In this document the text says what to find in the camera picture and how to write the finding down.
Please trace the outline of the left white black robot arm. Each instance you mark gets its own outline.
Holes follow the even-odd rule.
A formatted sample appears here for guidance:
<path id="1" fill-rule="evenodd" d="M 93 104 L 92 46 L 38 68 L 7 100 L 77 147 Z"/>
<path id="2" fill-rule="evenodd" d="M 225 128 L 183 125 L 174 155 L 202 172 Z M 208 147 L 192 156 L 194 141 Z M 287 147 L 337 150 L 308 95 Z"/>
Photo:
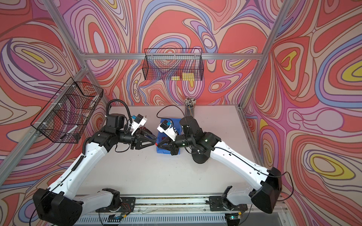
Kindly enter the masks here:
<path id="1" fill-rule="evenodd" d="M 106 125 L 86 139 L 82 153 L 71 166 L 47 189 L 39 188 L 33 195 L 35 213 L 39 219 L 56 226 L 72 226 L 90 212 L 106 208 L 117 212 L 124 203 L 120 192 L 104 188 L 93 194 L 77 197 L 77 191 L 97 163 L 119 143 L 141 150 L 156 143 L 156 137 L 144 129 L 147 118 L 131 116 L 125 125 L 125 116 L 110 114 Z"/>

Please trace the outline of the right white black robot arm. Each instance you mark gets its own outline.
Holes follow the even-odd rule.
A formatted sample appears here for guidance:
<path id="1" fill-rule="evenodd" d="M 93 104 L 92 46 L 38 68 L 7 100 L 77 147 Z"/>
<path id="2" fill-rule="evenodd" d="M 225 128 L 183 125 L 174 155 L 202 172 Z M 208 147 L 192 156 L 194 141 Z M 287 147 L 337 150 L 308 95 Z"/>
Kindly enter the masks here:
<path id="1" fill-rule="evenodd" d="M 183 131 L 181 135 L 176 133 L 171 122 L 163 120 L 159 124 L 158 131 L 166 134 L 166 138 L 158 142 L 159 148 L 171 155 L 177 155 L 180 148 L 190 148 L 193 161 L 198 164 L 204 164 L 209 158 L 219 161 L 252 187 L 248 196 L 255 207 L 264 213 L 273 212 L 282 191 L 279 169 L 268 169 L 247 159 L 214 133 L 204 132 L 192 116 L 180 119 L 179 124 Z"/>

